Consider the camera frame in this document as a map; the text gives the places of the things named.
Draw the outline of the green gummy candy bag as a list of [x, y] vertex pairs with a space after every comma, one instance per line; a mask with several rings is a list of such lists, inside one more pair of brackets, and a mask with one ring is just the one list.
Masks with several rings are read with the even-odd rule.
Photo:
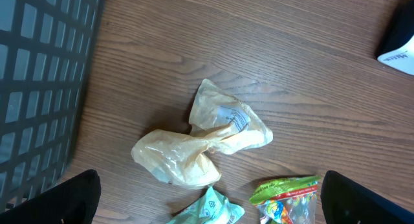
[[284, 177], [265, 181], [249, 202], [261, 213], [261, 224], [314, 224], [320, 177]]

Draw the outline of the beige snack bag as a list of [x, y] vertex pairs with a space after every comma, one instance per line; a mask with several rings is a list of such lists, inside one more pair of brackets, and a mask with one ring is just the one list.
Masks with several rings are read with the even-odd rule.
[[189, 123], [189, 134], [161, 129], [148, 133], [132, 148], [133, 160], [161, 182], [198, 189], [221, 178], [206, 151], [231, 155], [273, 140], [273, 132], [249, 105], [208, 79], [197, 90]]

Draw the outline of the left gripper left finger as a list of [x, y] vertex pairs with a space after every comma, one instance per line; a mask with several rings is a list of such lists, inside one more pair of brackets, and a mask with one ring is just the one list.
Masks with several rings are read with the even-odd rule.
[[91, 224], [101, 196], [96, 170], [86, 170], [1, 214], [1, 224]]

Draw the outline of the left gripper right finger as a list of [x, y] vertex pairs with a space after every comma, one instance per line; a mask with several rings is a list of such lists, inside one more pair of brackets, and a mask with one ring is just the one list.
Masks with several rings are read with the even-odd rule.
[[413, 213], [353, 180], [329, 170], [321, 186], [327, 224], [413, 224]]

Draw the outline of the mint green snack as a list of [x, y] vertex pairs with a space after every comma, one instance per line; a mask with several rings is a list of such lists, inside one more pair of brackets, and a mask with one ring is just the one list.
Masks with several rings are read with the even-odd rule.
[[234, 224], [244, 214], [243, 207], [231, 203], [211, 186], [201, 198], [174, 216], [168, 224]]

